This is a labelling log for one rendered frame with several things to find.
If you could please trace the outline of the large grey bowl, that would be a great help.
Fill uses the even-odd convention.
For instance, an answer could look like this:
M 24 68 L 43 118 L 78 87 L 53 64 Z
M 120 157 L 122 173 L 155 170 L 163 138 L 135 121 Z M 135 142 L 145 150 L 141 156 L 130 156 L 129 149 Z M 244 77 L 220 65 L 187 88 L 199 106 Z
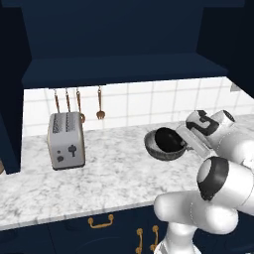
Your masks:
M 157 130 L 150 131 L 144 138 L 145 148 L 149 155 L 160 161 L 173 161 L 181 157 L 187 149 L 187 143 L 184 141 L 185 147 L 180 151 L 166 153 L 162 151 L 155 142 L 155 133 Z

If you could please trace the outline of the hanging copper spoon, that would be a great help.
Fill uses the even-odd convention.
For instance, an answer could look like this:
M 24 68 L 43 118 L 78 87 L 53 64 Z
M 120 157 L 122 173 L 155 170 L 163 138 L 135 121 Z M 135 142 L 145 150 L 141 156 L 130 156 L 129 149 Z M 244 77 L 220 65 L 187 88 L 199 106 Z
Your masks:
M 78 111 L 79 111 L 79 114 L 80 114 L 81 122 L 84 123 L 85 116 L 81 112 L 81 100 L 80 100 L 80 92 L 79 92 L 78 88 L 76 89 L 76 99 L 77 99 L 77 106 L 78 106 Z

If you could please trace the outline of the dark blue right cabinet door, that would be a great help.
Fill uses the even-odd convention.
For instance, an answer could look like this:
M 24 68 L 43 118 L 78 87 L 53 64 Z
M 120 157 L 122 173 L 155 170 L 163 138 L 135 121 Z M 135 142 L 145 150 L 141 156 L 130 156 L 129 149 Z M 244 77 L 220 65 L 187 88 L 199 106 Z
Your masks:
M 204 0 L 196 50 L 254 98 L 254 0 Z

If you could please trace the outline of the dark blue open wall cabinet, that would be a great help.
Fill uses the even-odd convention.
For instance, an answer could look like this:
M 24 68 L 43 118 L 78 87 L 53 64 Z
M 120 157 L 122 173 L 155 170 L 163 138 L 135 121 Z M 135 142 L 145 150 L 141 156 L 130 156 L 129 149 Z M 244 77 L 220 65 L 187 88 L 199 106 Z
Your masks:
M 203 0 L 22 0 L 26 87 L 226 74 L 196 52 Z

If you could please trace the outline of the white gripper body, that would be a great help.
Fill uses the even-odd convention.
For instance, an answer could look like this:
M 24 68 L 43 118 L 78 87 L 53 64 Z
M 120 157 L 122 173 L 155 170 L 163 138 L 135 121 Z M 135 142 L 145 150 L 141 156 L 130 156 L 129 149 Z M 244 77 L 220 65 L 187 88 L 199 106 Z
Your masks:
M 210 156 L 211 150 L 190 131 L 185 125 L 180 125 L 176 132 L 185 140 L 202 158 Z

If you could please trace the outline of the silver toaster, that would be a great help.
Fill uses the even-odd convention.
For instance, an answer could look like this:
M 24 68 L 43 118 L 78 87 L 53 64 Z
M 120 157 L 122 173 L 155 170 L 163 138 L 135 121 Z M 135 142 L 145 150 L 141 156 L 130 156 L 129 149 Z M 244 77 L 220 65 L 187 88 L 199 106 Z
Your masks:
M 51 115 L 48 149 L 52 167 L 56 171 L 81 168 L 85 165 L 83 130 L 78 112 Z

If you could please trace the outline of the dark blue base cabinets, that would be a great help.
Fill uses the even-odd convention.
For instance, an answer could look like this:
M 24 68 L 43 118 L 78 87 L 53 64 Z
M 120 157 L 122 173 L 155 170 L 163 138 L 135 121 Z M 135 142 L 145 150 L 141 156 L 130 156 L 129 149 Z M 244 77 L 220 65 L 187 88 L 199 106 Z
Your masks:
M 95 215 L 93 223 L 108 222 L 108 215 Z M 81 217 L 0 231 L 0 254 L 136 254 L 138 228 L 143 228 L 142 254 L 153 254 L 151 247 L 167 231 L 168 224 L 156 217 L 151 205 L 113 215 L 113 224 L 99 229 Z M 254 217 L 240 213 L 236 229 L 226 235 L 199 229 L 193 243 L 201 254 L 254 254 Z

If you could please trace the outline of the small black bowl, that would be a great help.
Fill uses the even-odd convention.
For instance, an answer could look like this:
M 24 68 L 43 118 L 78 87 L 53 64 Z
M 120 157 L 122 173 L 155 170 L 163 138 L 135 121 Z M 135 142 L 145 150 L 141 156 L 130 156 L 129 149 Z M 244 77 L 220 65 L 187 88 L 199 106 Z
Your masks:
M 166 152 L 177 152 L 185 147 L 182 137 L 173 129 L 162 127 L 155 133 L 155 142 L 158 147 Z

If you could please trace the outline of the hanging copper utensil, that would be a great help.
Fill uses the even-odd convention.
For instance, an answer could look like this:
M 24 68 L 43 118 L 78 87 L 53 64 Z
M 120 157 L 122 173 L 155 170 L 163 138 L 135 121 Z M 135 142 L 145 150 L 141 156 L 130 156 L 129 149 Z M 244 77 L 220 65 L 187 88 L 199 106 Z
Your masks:
M 58 113 L 60 113 L 60 104 L 59 104 L 59 98 L 58 98 L 58 93 L 57 93 L 56 88 L 54 88 L 54 94 L 55 94 L 56 108 L 57 108 Z
M 65 100 L 66 100 L 66 106 L 67 106 L 67 111 L 71 112 L 70 109 L 70 100 L 69 100 L 69 93 L 67 87 L 65 88 Z

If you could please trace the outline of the dark blue cabinet door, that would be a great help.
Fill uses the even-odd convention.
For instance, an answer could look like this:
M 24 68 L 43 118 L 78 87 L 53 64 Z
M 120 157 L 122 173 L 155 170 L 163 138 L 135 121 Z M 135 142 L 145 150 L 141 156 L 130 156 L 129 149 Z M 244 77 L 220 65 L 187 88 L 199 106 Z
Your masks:
M 196 50 L 254 98 L 254 0 L 204 0 Z
M 0 160 L 7 175 L 21 171 L 22 77 L 31 60 L 21 8 L 0 0 Z

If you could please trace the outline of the dark blue left cabinet door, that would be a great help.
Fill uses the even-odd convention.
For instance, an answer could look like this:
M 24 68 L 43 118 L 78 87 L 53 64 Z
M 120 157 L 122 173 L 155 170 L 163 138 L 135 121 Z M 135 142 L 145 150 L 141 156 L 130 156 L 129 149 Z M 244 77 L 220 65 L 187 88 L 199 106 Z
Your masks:
M 0 0 L 0 160 L 7 175 L 21 171 L 22 77 L 31 60 L 21 8 Z

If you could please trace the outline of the hanging copper fork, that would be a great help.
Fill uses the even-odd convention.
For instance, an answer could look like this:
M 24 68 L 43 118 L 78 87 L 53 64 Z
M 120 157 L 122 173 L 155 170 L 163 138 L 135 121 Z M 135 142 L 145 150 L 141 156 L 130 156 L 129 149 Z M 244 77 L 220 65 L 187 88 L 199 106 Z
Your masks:
M 101 87 L 98 87 L 97 90 L 98 95 L 98 106 L 99 110 L 96 112 L 96 116 L 98 120 L 102 120 L 105 117 L 105 112 L 102 110 L 102 95 L 101 95 Z

